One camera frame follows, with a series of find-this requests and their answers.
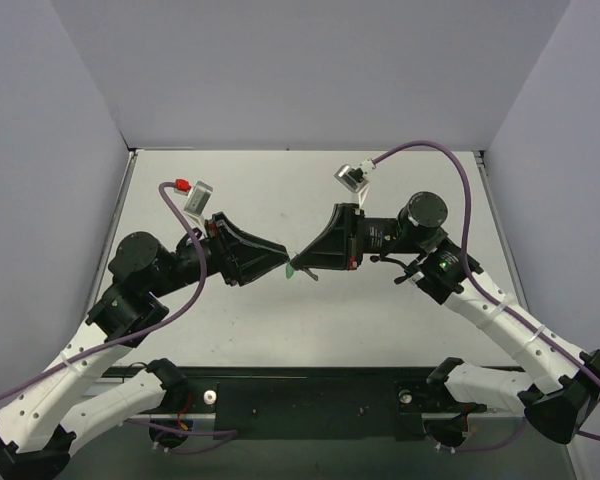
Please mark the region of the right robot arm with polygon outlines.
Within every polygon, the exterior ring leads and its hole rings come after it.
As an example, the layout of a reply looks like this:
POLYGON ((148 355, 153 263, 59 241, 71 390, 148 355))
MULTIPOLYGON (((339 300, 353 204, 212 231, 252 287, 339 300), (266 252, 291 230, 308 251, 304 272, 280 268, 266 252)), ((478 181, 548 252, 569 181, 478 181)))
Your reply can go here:
POLYGON ((394 218, 368 218, 356 203, 335 205, 325 229, 290 267, 357 269, 365 257, 392 263, 436 303, 462 316, 519 368, 505 371, 448 358, 428 377, 429 402, 483 405, 523 415, 543 436, 569 443, 600 403, 600 350, 587 353, 521 308, 443 228, 448 209, 432 192, 414 194, 394 218))

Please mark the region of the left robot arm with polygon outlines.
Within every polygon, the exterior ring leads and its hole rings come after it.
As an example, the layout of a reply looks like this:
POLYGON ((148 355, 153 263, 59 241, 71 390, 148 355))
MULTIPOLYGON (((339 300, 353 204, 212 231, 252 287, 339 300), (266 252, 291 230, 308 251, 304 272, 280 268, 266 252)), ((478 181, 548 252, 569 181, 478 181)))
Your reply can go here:
POLYGON ((86 443, 128 418, 156 408, 183 409, 192 395, 169 360, 148 363, 133 377, 89 400, 84 393, 145 339, 169 313, 160 297, 221 274, 247 285, 289 259, 284 246, 248 234, 223 213, 205 224, 198 242, 168 251, 148 232, 126 236, 109 263, 112 284, 46 369, 0 409, 0 476, 54 479, 86 443))

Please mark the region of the silver key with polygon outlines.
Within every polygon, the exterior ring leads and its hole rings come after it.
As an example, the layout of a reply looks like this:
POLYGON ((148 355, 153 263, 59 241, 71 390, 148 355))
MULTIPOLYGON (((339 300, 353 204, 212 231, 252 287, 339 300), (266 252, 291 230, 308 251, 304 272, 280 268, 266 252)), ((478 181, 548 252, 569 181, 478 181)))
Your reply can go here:
POLYGON ((314 272, 312 272, 310 269, 305 268, 302 270, 304 273, 306 273, 312 280, 314 281, 319 281, 319 277, 317 274, 315 274, 314 272))

